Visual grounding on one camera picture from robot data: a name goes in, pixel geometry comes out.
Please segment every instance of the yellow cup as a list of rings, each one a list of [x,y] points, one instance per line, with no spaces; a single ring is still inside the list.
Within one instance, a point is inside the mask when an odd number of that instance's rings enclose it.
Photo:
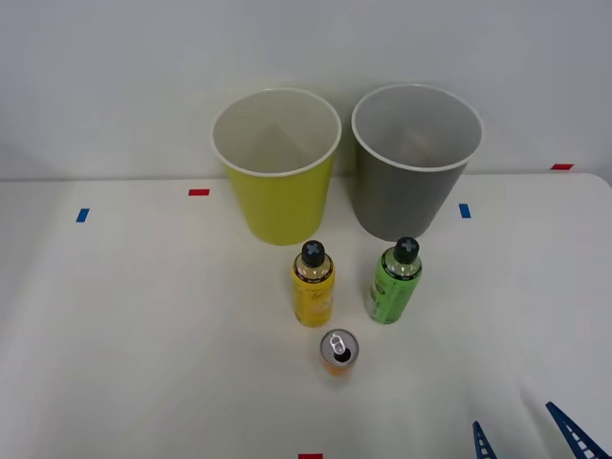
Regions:
[[[213,150],[259,239],[286,246],[317,230],[340,133],[336,110],[299,89],[260,91],[217,116]]]

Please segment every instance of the green bottle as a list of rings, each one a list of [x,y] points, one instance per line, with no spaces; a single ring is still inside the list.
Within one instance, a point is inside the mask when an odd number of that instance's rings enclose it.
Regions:
[[[393,323],[400,318],[422,271],[416,239],[402,237],[395,247],[384,251],[366,301],[366,311],[372,320]]]

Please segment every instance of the white wall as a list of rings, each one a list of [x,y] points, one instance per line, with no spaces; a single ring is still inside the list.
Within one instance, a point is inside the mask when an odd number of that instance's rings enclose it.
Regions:
[[[346,120],[389,81],[478,109],[472,170],[596,169],[610,24],[609,0],[3,0],[0,178],[216,177],[207,134],[230,98],[293,84]]]

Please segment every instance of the gray cup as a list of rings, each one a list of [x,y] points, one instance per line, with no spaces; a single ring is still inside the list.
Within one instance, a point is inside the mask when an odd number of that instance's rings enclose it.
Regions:
[[[361,225],[385,241],[423,234],[483,138],[463,100],[422,84],[384,86],[353,110]]]

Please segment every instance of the bottle label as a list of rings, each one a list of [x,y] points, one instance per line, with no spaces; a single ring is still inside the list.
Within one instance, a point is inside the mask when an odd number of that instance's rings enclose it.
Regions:
[[[385,270],[381,257],[366,300],[367,314],[379,323],[395,322],[417,287],[422,271],[423,266],[410,278],[394,276]]]
[[[294,264],[292,280],[297,320],[309,327],[318,327],[329,320],[335,279],[334,266],[321,279],[307,279],[297,272]]]

